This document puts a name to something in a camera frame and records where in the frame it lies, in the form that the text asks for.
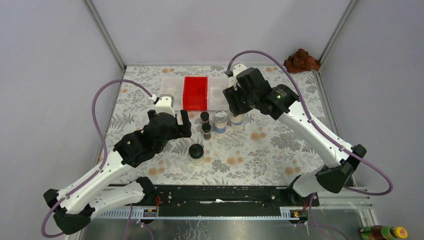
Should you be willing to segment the black-cap jar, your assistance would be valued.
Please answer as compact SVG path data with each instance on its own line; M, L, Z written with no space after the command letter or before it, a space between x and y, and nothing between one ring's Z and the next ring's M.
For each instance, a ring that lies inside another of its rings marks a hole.
M190 162L194 166L201 166L204 164L204 148L201 144L195 143L191 145L188 149L188 155L190 157Z

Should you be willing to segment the blue-label shaker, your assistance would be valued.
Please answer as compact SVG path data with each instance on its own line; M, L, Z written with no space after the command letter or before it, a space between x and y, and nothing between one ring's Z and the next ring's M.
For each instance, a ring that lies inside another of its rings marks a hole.
M213 128L217 137L223 137L227 131L228 115L224 110L217 111L213 116Z
M233 113L229 113L230 125L235 130L240 130L243 128L245 114L239 114L235 116Z

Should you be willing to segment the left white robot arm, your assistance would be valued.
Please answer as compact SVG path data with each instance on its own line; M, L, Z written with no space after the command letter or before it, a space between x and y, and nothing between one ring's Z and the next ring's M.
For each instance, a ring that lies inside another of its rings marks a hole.
M104 212L135 203L148 206L156 200L155 186L143 176L103 192L118 177L161 153L170 140L192 136L187 110L181 110L178 115L149 110L148 118L147 125L124 135L103 161L83 177L66 188L49 189L43 194L50 207L49 214L62 235L82 230Z

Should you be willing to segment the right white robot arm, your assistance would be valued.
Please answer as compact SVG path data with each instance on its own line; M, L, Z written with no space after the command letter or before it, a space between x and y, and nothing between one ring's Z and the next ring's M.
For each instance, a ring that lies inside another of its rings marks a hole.
M359 160L367 150L361 145L351 145L334 134L311 113L304 110L300 97L288 86L271 87L258 68L236 65L227 73L233 86L223 90L229 110L234 116L253 109L297 133L323 160L323 166L301 174L289 185L287 201L301 205L312 193L328 191L337 194L358 168Z

